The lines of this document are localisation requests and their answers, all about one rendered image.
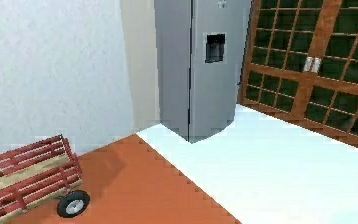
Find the grey double-door fridge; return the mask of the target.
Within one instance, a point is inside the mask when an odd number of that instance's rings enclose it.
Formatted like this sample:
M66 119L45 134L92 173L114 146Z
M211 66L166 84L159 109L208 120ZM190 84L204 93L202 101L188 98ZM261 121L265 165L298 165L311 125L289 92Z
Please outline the grey double-door fridge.
M186 141L232 123L252 0L154 0L161 123Z

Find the brown wooden glass-pane door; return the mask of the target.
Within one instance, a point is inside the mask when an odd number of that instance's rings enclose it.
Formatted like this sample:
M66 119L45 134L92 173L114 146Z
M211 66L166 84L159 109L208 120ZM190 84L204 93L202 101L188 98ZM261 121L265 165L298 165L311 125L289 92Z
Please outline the brown wooden glass-pane door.
M253 0L240 102L358 148L358 0Z

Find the red slatted wheeled cart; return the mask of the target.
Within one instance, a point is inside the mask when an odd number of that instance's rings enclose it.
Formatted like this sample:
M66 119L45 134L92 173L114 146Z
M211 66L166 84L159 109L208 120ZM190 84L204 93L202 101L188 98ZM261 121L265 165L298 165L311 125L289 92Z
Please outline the red slatted wheeled cart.
M81 184L77 154L63 135L0 153L0 224L52 199L60 217L76 217L90 203Z

